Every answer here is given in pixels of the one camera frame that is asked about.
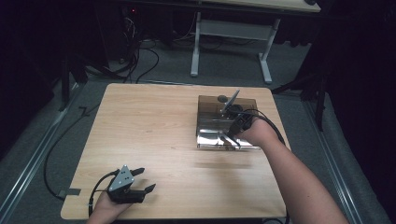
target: desk top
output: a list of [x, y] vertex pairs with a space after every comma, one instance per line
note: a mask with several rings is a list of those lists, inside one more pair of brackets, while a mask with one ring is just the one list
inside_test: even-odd
[[305, 0], [202, 0], [220, 4], [241, 5], [245, 7], [266, 7], [301, 12], [320, 12], [318, 4], [308, 5]]
[[[66, 197], [62, 217], [87, 219], [94, 185], [123, 164], [131, 170], [146, 168], [133, 189], [157, 186], [120, 219], [285, 216], [285, 204], [261, 150], [197, 148], [198, 96], [231, 96], [236, 89], [238, 97], [256, 99], [287, 142], [273, 96], [265, 88], [110, 84], [70, 187], [81, 193]], [[105, 189], [110, 179], [98, 189]]]

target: person's right arm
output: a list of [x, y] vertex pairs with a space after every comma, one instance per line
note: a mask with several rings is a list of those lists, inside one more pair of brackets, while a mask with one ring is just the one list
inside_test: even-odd
[[347, 223], [329, 191], [264, 120], [255, 119], [238, 137], [260, 147], [267, 156], [293, 223]]

